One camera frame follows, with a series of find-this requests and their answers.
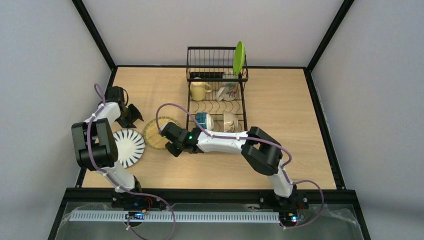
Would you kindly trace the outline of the woven bamboo plate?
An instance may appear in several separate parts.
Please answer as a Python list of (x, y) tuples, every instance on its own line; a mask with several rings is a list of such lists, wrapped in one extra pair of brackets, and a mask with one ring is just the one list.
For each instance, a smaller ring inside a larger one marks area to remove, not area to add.
[[(181, 126), (176, 119), (170, 116), (158, 117), (158, 123), (160, 127), (169, 122), (175, 123), (179, 127)], [(168, 140), (160, 135), (155, 119), (151, 120), (149, 123), (146, 124), (146, 126), (144, 127), (142, 131), (142, 136), (145, 140), (145, 144), (148, 147), (154, 150), (161, 150), (161, 151), (166, 150), (165, 145), (168, 142)]]

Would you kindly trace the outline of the black rimmed white bowl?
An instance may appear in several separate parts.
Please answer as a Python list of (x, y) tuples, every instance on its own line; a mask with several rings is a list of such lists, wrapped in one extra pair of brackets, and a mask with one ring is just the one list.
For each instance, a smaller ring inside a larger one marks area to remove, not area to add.
[(195, 119), (202, 128), (209, 131), (212, 131), (214, 129), (214, 120), (209, 113), (198, 112), (195, 115)]

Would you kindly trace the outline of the plain white bowl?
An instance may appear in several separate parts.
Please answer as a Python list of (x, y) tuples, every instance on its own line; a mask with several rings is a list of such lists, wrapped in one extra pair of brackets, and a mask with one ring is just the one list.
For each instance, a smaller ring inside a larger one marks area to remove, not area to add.
[(239, 120), (236, 114), (230, 111), (224, 111), (223, 116), (223, 131), (225, 133), (236, 133), (239, 131)]

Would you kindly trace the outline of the yellow ceramic mug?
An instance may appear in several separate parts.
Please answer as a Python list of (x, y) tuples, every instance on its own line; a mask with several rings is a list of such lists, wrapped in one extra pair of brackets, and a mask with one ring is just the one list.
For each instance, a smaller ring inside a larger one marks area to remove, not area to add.
[(200, 77), (195, 77), (194, 81), (189, 84), (191, 99), (194, 101), (202, 101), (206, 98), (206, 94), (213, 90), (212, 86), (202, 81)]

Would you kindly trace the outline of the black wire dish rack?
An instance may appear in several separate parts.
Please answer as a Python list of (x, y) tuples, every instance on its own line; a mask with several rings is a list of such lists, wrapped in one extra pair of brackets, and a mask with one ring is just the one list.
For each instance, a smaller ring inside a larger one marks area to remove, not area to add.
[[(233, 73), (233, 57), (235, 46), (189, 46), (186, 53), (186, 80), (188, 86), (188, 110), (192, 115), (206, 112), (214, 120), (213, 131), (223, 132), (223, 112), (228, 111), (237, 115), (238, 132), (247, 130), (247, 114), (245, 104), (245, 86), (249, 79), (247, 63), (239, 75)], [(212, 86), (212, 91), (201, 101), (192, 100), (190, 83), (194, 78), (201, 78)], [(237, 82), (238, 97), (232, 101), (217, 101), (216, 93), (223, 83)]]

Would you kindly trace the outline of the green plastic plate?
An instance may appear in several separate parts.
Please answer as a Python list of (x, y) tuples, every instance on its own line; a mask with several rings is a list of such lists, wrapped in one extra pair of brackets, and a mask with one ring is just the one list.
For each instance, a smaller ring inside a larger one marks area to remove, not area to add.
[(239, 41), (235, 47), (233, 54), (232, 69), (234, 75), (238, 76), (242, 72), (243, 66), (245, 64), (245, 58), (246, 50), (244, 43), (242, 41)]

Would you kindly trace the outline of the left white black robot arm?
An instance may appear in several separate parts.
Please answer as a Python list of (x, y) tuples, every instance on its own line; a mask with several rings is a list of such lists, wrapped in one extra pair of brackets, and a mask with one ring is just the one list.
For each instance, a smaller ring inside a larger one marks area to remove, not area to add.
[(132, 129), (135, 121), (143, 119), (142, 114), (134, 104), (127, 103), (128, 93), (122, 87), (103, 90), (96, 83), (94, 90), (101, 99), (96, 111), (85, 121), (71, 126), (77, 164), (102, 175), (117, 193), (141, 193), (140, 182), (119, 162), (111, 126), (118, 122), (122, 128)]

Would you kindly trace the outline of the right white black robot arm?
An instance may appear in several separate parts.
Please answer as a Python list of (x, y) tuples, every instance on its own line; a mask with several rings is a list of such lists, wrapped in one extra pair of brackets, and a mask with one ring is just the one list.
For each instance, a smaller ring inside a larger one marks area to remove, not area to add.
[(289, 198), (294, 185), (283, 170), (280, 143), (259, 127), (243, 132), (216, 132), (195, 127), (191, 131), (168, 122), (160, 127), (160, 135), (168, 140), (165, 148), (173, 156), (220, 152), (242, 155), (257, 173), (267, 176), (278, 197)]

